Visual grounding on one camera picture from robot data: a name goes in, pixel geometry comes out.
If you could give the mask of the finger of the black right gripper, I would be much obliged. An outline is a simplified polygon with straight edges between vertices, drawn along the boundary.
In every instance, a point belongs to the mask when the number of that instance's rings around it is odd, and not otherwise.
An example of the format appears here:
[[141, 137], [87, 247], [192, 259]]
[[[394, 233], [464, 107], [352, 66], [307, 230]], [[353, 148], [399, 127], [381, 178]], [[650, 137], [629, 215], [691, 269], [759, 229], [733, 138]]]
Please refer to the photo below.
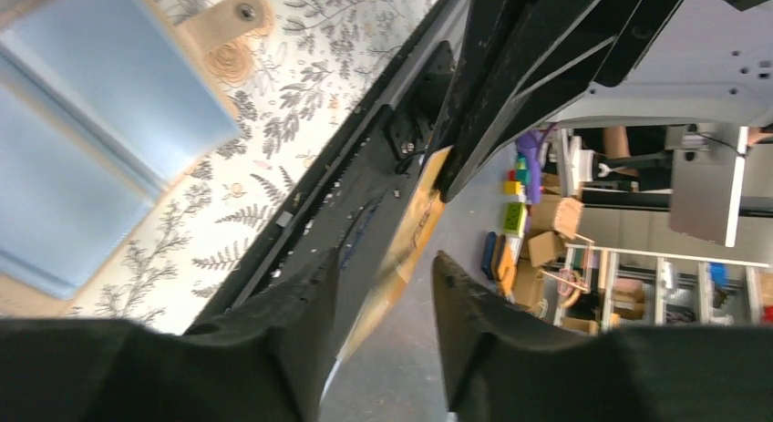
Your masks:
[[633, 35], [645, 0], [469, 0], [461, 53], [429, 151], [448, 149], [435, 186], [455, 198], [500, 148], [581, 96], [620, 84], [653, 37]]

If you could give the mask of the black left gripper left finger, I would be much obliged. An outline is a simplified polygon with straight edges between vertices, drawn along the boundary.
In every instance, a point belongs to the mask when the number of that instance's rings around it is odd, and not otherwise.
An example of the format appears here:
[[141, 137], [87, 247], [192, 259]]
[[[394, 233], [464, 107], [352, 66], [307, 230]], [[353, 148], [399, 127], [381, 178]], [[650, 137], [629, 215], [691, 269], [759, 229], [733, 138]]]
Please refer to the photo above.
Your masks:
[[5, 319], [4, 421], [315, 421], [338, 253], [185, 335], [127, 320]]

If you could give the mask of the beige leather card holder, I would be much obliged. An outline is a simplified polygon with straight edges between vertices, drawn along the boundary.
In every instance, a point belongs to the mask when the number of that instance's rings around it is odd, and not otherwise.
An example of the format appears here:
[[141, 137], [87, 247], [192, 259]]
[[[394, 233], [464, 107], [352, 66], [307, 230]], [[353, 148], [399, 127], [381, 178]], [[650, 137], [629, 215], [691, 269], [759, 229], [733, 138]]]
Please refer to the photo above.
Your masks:
[[1, 0], [1, 313], [58, 315], [180, 176], [239, 136], [209, 53], [263, 0]]

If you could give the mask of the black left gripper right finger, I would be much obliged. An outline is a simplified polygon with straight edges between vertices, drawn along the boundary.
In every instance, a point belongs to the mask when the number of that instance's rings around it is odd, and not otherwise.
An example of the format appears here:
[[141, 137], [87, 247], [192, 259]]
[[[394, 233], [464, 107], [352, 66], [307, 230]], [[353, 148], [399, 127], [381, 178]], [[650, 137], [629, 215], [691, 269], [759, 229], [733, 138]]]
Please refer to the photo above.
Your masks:
[[619, 327], [591, 336], [432, 263], [448, 410], [461, 421], [769, 421], [768, 326]]

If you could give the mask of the gold credit card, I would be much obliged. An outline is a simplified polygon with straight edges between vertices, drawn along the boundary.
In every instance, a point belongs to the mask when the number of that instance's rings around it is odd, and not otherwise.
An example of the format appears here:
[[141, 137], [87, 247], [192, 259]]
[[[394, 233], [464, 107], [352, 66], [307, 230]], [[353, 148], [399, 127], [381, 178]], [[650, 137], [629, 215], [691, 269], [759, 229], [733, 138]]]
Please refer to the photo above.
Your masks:
[[371, 335], [407, 288], [419, 258], [434, 231], [445, 203], [435, 182], [451, 151], [438, 150], [425, 158], [423, 170], [395, 235], [336, 362], [342, 364]]

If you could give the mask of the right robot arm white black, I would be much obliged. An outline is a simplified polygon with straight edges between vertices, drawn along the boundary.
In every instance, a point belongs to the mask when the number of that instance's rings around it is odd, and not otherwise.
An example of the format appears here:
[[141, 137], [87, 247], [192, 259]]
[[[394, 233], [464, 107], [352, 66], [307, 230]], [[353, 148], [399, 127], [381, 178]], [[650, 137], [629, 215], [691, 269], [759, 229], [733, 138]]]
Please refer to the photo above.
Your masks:
[[772, 122], [772, 0], [469, 0], [431, 149], [452, 200], [499, 149], [545, 124], [697, 124], [673, 203], [737, 205], [742, 138]]

